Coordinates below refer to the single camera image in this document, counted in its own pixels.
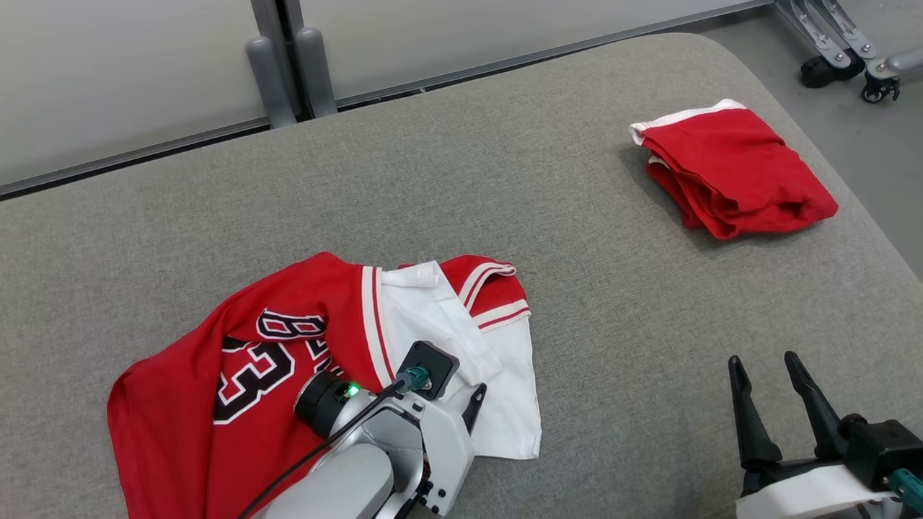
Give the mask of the black caster wheel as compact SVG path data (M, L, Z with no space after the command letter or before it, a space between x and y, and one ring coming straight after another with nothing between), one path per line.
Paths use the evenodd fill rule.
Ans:
M898 99L900 95L900 78L876 78L865 75L865 85L860 97L866 103L879 103L887 98Z
M847 81L862 74L866 69L866 62L860 57L849 52L850 65L847 68L834 68L824 57L815 56L804 63L800 68L800 80L803 86L809 89L822 89L835 81Z

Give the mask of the grey metal stand base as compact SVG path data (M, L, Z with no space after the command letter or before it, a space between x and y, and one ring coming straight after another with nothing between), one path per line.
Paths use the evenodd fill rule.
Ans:
M847 68L860 57L876 78L899 78L923 70L923 46L885 56L860 29L838 0L771 0L787 21L834 68Z

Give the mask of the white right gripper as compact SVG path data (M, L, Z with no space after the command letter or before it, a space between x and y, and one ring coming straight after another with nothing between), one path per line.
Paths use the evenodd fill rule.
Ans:
M816 441L814 456L830 461L845 454L840 417L794 351L785 365L801 397ZM896 496L868 489L844 464L784 464L753 403L741 359L728 359L739 460L745 470L736 519L896 519Z

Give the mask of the grey rounded post foot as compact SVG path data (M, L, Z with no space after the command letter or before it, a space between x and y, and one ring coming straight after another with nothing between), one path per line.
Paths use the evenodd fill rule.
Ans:
M302 76L304 99L313 118L337 112L332 79L322 34L316 27L303 27L293 37Z
M295 125L296 114L291 107L286 78L271 39L258 36L248 40L245 43L245 53L271 128Z

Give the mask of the red Bulls shorts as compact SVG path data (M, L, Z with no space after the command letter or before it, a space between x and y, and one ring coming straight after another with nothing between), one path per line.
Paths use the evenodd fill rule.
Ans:
M714 239L794 233L839 209L799 154L734 99L633 123L630 134L682 226Z

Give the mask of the grey metal partition post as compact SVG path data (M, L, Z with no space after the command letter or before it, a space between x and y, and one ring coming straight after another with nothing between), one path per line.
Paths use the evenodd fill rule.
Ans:
M303 89L296 69L296 51L293 48L293 29L289 17L288 0L248 0L256 19L258 36L271 39L279 58L291 107L297 122L309 115L304 106Z

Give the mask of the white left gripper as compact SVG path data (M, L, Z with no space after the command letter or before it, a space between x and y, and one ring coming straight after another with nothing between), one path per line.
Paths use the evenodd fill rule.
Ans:
M487 384L472 391L462 414L439 401L403 395L380 404L361 424L361 437L385 453L392 476L376 500L376 517L407 517L415 508L446 517L472 462L471 434Z

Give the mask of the red basketball jersey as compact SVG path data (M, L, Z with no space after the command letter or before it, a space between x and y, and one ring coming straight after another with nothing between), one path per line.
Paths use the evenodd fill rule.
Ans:
M533 460L543 435L531 309L491 257L353 264L321 252L230 296L113 384L107 420L130 519L237 519L321 436L297 420L318 373L379 392L419 341L458 358L441 401L487 394L475 456Z

